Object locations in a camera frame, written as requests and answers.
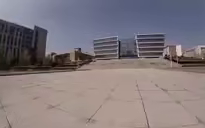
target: blue sky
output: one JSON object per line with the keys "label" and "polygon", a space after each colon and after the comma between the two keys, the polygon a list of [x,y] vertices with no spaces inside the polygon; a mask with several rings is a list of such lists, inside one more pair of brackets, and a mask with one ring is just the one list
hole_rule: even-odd
{"label": "blue sky", "polygon": [[0,18],[46,28],[47,53],[75,47],[92,52],[92,40],[166,33],[167,44],[205,45],[205,0],[0,0]]}

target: building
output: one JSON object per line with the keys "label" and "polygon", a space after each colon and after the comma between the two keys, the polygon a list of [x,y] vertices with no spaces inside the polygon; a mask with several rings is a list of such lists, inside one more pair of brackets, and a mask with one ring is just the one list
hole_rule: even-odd
{"label": "building", "polygon": [[0,63],[42,63],[45,57],[47,30],[30,29],[0,19]]}
{"label": "building", "polygon": [[182,56],[181,45],[167,45],[164,48],[163,56]]}
{"label": "building", "polygon": [[164,34],[137,34],[135,40],[138,57],[158,58],[163,56]]}
{"label": "building", "polygon": [[196,47],[185,50],[183,56],[205,59],[205,45],[198,45]]}
{"label": "building", "polygon": [[117,36],[93,40],[96,59],[119,59],[120,42]]}
{"label": "building", "polygon": [[121,39],[120,57],[137,57],[136,43],[134,38]]}

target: concrete ground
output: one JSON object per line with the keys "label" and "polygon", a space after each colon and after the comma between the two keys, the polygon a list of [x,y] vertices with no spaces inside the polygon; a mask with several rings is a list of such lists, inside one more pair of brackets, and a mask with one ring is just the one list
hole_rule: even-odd
{"label": "concrete ground", "polygon": [[205,74],[110,69],[0,76],[0,128],[205,128]]}
{"label": "concrete ground", "polygon": [[181,68],[168,68],[168,70],[205,73],[205,67],[181,67]]}

